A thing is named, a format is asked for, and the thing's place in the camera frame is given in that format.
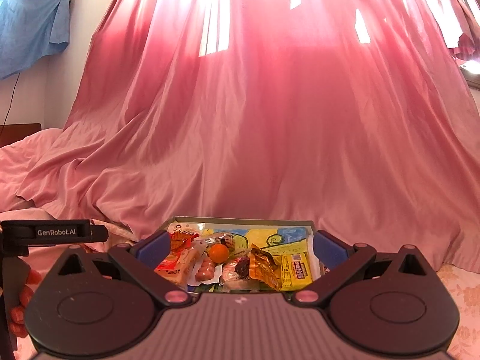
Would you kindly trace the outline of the person's left hand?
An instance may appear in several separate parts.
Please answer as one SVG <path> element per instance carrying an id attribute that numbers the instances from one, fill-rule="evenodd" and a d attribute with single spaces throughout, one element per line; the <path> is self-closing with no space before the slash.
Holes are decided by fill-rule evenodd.
<path id="1" fill-rule="evenodd" d="M 31 269 L 28 277 L 19 292 L 19 305 L 13 307 L 10 311 L 11 322 L 9 323 L 10 332 L 19 338 L 25 338 L 28 333 L 24 325 L 24 312 L 29 304 L 34 291 L 33 286 L 38 286 L 41 283 L 42 276 L 38 271 Z"/>

